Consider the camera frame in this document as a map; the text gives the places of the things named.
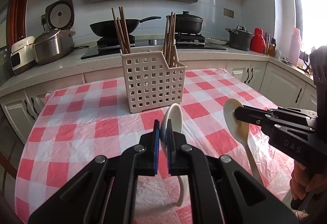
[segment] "cabinet handle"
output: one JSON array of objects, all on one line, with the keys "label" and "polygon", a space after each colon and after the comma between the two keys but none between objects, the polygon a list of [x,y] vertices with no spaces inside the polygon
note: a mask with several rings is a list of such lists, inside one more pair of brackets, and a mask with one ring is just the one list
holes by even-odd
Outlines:
[{"label": "cabinet handle", "polygon": [[34,106],[34,99],[33,99],[33,98],[31,98],[31,102],[32,102],[32,105],[33,105],[33,110],[34,110],[34,112],[39,116],[38,112],[37,112],[36,109],[35,109],[35,106]]},{"label": "cabinet handle", "polygon": [[34,117],[33,115],[31,115],[31,114],[29,113],[29,111],[28,111],[28,108],[27,108],[27,101],[24,100],[24,102],[25,102],[25,106],[26,106],[27,114],[30,115],[30,116],[32,117],[33,120],[35,120],[35,117]]},{"label": "cabinet handle", "polygon": [[300,96],[301,91],[302,91],[302,88],[300,89],[300,92],[299,92],[299,94],[298,94],[298,97],[296,98],[295,103],[298,103],[298,99],[299,99],[299,96]]},{"label": "cabinet handle", "polygon": [[250,75],[249,75],[249,69],[247,69],[246,72],[247,72],[247,79],[244,81],[244,83],[246,83],[246,81],[249,79],[249,76],[250,76]]},{"label": "cabinet handle", "polygon": [[251,73],[252,73],[252,76],[251,76],[251,79],[248,81],[248,83],[250,83],[250,81],[251,81],[252,78],[253,78],[253,68],[251,68]]}]

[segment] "black cooking pot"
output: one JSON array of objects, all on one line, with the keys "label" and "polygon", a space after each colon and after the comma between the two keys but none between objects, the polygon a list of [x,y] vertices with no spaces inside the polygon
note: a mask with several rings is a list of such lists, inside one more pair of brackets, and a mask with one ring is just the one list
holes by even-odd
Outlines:
[{"label": "black cooking pot", "polygon": [[187,11],[183,11],[182,14],[176,14],[176,33],[185,34],[198,34],[202,28],[203,19],[196,15],[189,14]]},{"label": "black cooking pot", "polygon": [[252,33],[248,32],[245,27],[237,26],[236,29],[226,28],[229,32],[229,46],[238,50],[248,51]]},{"label": "black cooking pot", "polygon": [[[150,20],[160,19],[160,16],[151,16],[147,17],[141,20],[137,19],[125,19],[126,20],[126,26],[127,26],[127,32],[130,34],[133,32],[139,23],[143,23]],[[116,33],[116,27],[113,20],[111,21],[103,21],[98,22],[90,25],[91,30],[94,34],[96,34],[99,37],[117,37]]]}]

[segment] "rice cooker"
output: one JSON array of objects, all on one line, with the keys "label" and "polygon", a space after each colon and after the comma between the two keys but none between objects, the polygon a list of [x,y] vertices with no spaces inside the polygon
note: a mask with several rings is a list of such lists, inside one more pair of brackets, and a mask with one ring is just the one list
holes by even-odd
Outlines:
[{"label": "rice cooker", "polygon": [[35,37],[24,38],[11,46],[11,67],[14,75],[21,74],[36,65],[33,42]]}]

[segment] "human hand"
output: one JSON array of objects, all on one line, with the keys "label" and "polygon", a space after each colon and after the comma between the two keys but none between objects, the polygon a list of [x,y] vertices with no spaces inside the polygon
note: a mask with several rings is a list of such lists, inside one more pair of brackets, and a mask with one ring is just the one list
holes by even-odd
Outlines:
[{"label": "human hand", "polygon": [[298,198],[303,200],[307,192],[315,191],[315,193],[318,194],[324,191],[327,187],[327,173],[315,174],[310,180],[309,174],[305,169],[305,166],[294,161],[294,170],[289,182],[294,200],[297,200]]}]

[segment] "red and white checkered tablecloth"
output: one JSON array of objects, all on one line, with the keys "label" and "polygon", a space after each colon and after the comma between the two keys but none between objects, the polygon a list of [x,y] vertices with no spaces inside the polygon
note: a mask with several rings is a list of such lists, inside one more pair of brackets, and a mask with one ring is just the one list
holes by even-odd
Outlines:
[{"label": "red and white checkered tablecloth", "polygon": [[[235,98],[261,109],[276,105],[222,69],[188,70],[181,108],[183,134],[205,154],[230,155],[247,171],[250,166],[242,145],[230,135],[223,105]],[[168,107],[131,114],[124,78],[60,89],[35,122],[18,168],[15,208],[19,218],[29,216],[97,155],[120,155],[162,120]],[[268,137],[250,124],[249,145],[265,187],[279,199],[289,190],[293,160],[268,145]],[[181,207],[177,177],[168,174],[167,160],[159,154],[155,177],[140,176],[135,223],[192,223],[190,199]]]}]

